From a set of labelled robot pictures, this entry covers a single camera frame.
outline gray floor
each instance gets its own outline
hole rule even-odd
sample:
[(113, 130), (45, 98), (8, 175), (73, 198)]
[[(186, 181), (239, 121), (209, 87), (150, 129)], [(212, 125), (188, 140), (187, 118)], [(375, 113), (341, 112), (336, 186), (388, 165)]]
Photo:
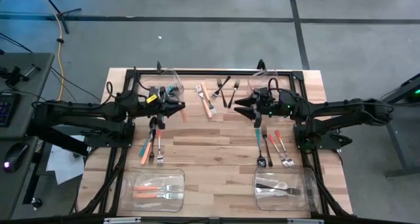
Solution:
[[(289, 0), (56, 0), (56, 3), (63, 11), (81, 7), (81, 14), (86, 15), (292, 17)], [(417, 0), (297, 0), (297, 5), (301, 18), (420, 18)], [(41, 0), (1, 0), (0, 11), (49, 13)], [(302, 68), (295, 27), (288, 23), (68, 22), (68, 25), (71, 34), (64, 36), (62, 50), (65, 75), (96, 96), (102, 94), (109, 67), (154, 67), (157, 60), (170, 67), (254, 68), (263, 58), (269, 68)], [(303, 24), (302, 29), (310, 69), (322, 71), (331, 101), (380, 97), (419, 73), (418, 25)], [(33, 51), (56, 52), (56, 22), (0, 20), (0, 32)], [(1, 39), (0, 48), (21, 51)], [(58, 90), (57, 80), (50, 77), (43, 97), (54, 99)], [(70, 100), (67, 93), (64, 99)], [(94, 100), (83, 93), (77, 99)], [(386, 129), (357, 126), (343, 133), (354, 139), (342, 154), (354, 213), (360, 217), (419, 222), (420, 175), (391, 180), (384, 177), (386, 171), (400, 166)]]

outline wire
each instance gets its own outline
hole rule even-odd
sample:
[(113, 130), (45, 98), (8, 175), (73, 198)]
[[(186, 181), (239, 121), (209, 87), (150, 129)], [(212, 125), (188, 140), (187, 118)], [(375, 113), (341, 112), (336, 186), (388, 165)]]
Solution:
[(4, 40), (6, 40), (6, 41), (8, 41), (9, 43), (12, 43), (13, 45), (16, 45), (16, 46), (18, 46), (18, 47), (21, 47), (21, 48), (23, 48), (23, 49), (27, 50), (27, 51), (28, 51), (28, 52), (30, 52), (30, 53), (32, 53), (32, 52), (33, 52), (33, 51), (29, 50), (27, 47), (23, 46), (22, 44), (20, 44), (20, 43), (16, 42), (15, 40), (7, 39), (6, 37), (0, 37), (0, 38), (1, 38), (1, 39), (4, 39)]
[(98, 97), (96, 97), (95, 95), (93, 95), (92, 93), (82, 89), (81, 87), (77, 86), (76, 84), (72, 83), (70, 80), (66, 79), (64, 76), (62, 76), (60, 73), (58, 73), (54, 68), (51, 68), (51, 70), (53, 70), (54, 72), (56, 72), (62, 79), (66, 80), (68, 83), (70, 83), (71, 85), (73, 85), (74, 87), (82, 90), (85, 93), (88, 93), (90, 95), (92, 95), (92, 97), (96, 98), (98, 101), (100, 101), (100, 99)]
[[(60, 81), (60, 79), (58, 78), (58, 76), (53, 72), (53, 71), (50, 71), (52, 74), (53, 74), (53, 76), (58, 80), (58, 82), (60, 82), (60, 84), (61, 84), (61, 81)], [(73, 94), (72, 94), (72, 92), (70, 92), (70, 90), (68, 90), (68, 88), (66, 87), (66, 86), (64, 86), (63, 85), (63, 87), (65, 88), (65, 90), (67, 90), (67, 92), (70, 94), (70, 96), (72, 96), (72, 98), (73, 98), (73, 100), (75, 101), (75, 102), (77, 102), (77, 100), (74, 98), (74, 96), (73, 96)]]
[(41, 96), (36, 95), (35, 93), (30, 93), (30, 92), (26, 92), (26, 91), (17, 90), (17, 89), (4, 89), (4, 90), (0, 91), (0, 94), (2, 94), (2, 93), (3, 93), (3, 92), (5, 92), (5, 91), (8, 91), (9, 93), (15, 93), (15, 92), (18, 92), (18, 93), (23, 93), (23, 94), (27, 94), (27, 95), (33, 95), (33, 96), (35, 96), (35, 97), (37, 97), (37, 98), (40, 98), (40, 99), (42, 99), (42, 100), (46, 101), (46, 99), (44, 99), (44, 98), (43, 98), (43, 97), (41, 97)]
[(61, 23), (58, 20), (57, 14), (55, 13), (51, 3), (49, 3), (47, 0), (44, 0), (44, 2), (50, 8), (52, 14), (54, 15), (55, 19), (57, 20), (58, 31), (59, 31), (59, 34), (60, 34), (58, 39), (57, 39), (57, 41), (58, 41), (57, 61), (58, 61), (58, 65), (60, 66), (60, 71), (61, 71), (61, 88), (60, 88), (60, 94), (58, 96), (58, 101), (61, 101), (61, 97), (62, 97), (62, 94), (63, 94), (63, 88), (64, 88), (64, 70), (63, 70), (63, 65), (61, 64), (61, 44), (63, 42)]

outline plastic container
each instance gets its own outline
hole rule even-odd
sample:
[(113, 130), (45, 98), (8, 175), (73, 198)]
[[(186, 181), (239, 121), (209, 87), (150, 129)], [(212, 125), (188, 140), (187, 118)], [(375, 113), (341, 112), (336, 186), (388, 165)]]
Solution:
[[(184, 172), (181, 169), (140, 169), (129, 168), (124, 172), (121, 187), (119, 206), (124, 211), (156, 211), (177, 212), (184, 203)], [(165, 187), (178, 185), (175, 191), (147, 190), (139, 191), (145, 187)], [(177, 198), (158, 198), (157, 195), (174, 194)]]
[[(292, 195), (278, 189), (260, 189), (255, 187), (257, 184), (280, 189), (295, 188), (301, 194)], [(315, 211), (320, 197), (314, 173), (308, 168), (259, 168), (255, 171), (254, 193), (257, 206), (266, 211)]]

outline wooden table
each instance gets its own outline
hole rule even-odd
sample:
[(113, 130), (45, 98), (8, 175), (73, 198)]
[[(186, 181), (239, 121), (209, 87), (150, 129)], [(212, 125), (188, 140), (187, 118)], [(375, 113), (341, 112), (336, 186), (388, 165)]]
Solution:
[[(110, 68), (108, 79), (114, 85), (114, 94), (123, 88), (125, 68)], [(156, 76), (143, 76), (142, 80)], [(223, 107), (221, 97), (213, 101), (217, 114), (207, 119), (196, 85), (205, 82), (212, 93), (217, 89), (217, 76), (180, 76), (185, 91), (183, 101), (188, 122), (182, 122), (180, 113), (165, 119), (166, 130), (162, 133), (162, 146), (165, 164), (162, 169), (179, 168), (185, 172), (184, 205), (177, 213), (170, 212), (125, 212), (118, 210), (118, 215), (133, 216), (180, 216), (180, 217), (310, 217), (306, 211), (262, 211), (255, 205), (253, 197), (253, 178), (259, 155), (255, 139), (253, 122), (231, 109)], [(235, 94), (240, 99), (250, 94), (247, 76), (232, 76), (225, 85), (224, 96), (228, 101), (232, 95), (235, 79), (241, 79), (241, 85)], [(289, 87), (287, 78), (278, 77), (280, 87)], [(320, 71), (304, 71), (304, 81), (310, 102), (324, 102), (326, 94)], [(145, 85), (156, 85), (156, 80)], [(104, 90), (102, 100), (108, 97)], [(296, 149), (292, 127), (294, 121), (289, 118), (263, 117), (269, 134), (279, 129), (289, 155), (302, 167), (300, 152)], [(125, 169), (141, 168), (138, 152), (148, 134), (149, 120), (137, 118), (135, 140), (129, 149)], [(274, 167), (283, 168), (273, 146), (269, 146)], [(103, 184), (110, 149), (99, 148), (87, 160), (85, 173), (81, 181), (78, 207), (84, 208)], [(319, 157), (324, 176), (324, 183), (344, 210), (351, 213), (345, 176), (338, 156), (329, 150), (320, 150)], [(158, 167), (156, 164), (143, 168)], [(114, 190), (108, 195), (108, 208)]]

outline computer mouse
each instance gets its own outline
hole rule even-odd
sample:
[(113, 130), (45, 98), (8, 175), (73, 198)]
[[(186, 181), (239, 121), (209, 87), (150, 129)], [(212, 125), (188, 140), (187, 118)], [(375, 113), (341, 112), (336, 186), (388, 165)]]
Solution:
[(5, 159), (3, 160), (3, 169), (7, 173), (12, 173), (17, 171), (24, 157), (28, 151), (29, 145), (27, 143), (19, 142), (15, 143), (9, 151), (7, 151)]

